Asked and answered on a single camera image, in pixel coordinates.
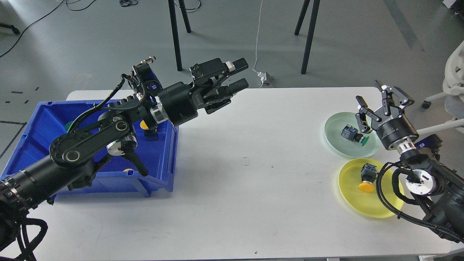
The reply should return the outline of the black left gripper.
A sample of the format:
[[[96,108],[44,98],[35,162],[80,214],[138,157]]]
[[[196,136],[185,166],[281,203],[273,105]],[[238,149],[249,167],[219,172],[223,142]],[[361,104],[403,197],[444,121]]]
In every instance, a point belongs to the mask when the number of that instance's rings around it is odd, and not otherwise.
[[[192,82],[175,83],[158,91],[159,102],[150,108],[149,113],[156,124],[170,121],[173,126],[179,126],[198,116],[198,108],[192,100],[191,89],[212,89],[203,96],[204,110],[212,114],[231,103],[231,98],[249,87],[246,79],[240,79],[228,86],[221,85],[227,78],[248,68],[245,58],[237,61],[222,62],[214,58],[190,67]]]

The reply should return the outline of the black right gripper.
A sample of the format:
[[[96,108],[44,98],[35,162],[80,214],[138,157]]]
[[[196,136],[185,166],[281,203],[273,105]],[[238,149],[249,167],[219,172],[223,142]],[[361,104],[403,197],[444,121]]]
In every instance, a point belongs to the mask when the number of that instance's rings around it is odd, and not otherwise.
[[[387,86],[375,80],[374,86],[381,92],[381,107],[376,111],[368,108],[362,96],[355,96],[359,103],[358,113],[355,118],[359,130],[363,134],[370,134],[372,128],[367,123],[367,117],[376,122],[383,122],[377,129],[376,134],[386,150],[394,150],[394,143],[406,138],[416,141],[419,137],[416,129],[404,114],[404,108],[414,103],[414,100],[401,88]]]

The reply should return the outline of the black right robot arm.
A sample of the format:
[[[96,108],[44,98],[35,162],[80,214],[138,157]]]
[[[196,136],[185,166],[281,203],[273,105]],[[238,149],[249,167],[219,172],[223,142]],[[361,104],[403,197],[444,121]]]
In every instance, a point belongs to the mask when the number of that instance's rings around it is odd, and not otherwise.
[[[386,150],[399,152],[399,162],[387,162],[379,171],[376,191],[381,203],[397,218],[429,228],[440,238],[463,242],[464,183],[456,171],[439,162],[442,140],[435,134],[418,140],[419,134],[405,116],[404,108],[414,103],[401,88],[374,81],[381,92],[381,107],[371,110],[364,98],[355,115],[364,134],[376,132]],[[407,204],[419,206],[424,218],[417,219],[393,207],[382,191],[382,178],[391,167],[396,167],[391,183],[395,195]]]

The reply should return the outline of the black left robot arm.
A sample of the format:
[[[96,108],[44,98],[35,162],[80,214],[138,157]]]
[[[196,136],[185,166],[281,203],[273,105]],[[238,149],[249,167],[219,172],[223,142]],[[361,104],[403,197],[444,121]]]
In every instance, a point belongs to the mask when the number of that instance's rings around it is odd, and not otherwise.
[[[45,221],[28,218],[29,210],[45,201],[53,204],[53,195],[62,188],[91,186],[113,157],[131,162],[142,176],[149,175],[135,152],[135,122],[141,121],[151,131],[164,121],[179,126],[196,118],[199,109],[211,114],[223,108],[249,86],[246,79],[223,85],[248,68],[244,58],[195,64],[189,70],[191,83],[166,88],[150,67],[154,59],[133,66],[130,75],[122,74],[104,101],[80,114],[66,133],[51,142],[48,155],[1,180],[1,249],[16,241],[21,251],[16,261],[34,261],[33,251],[48,230]]]

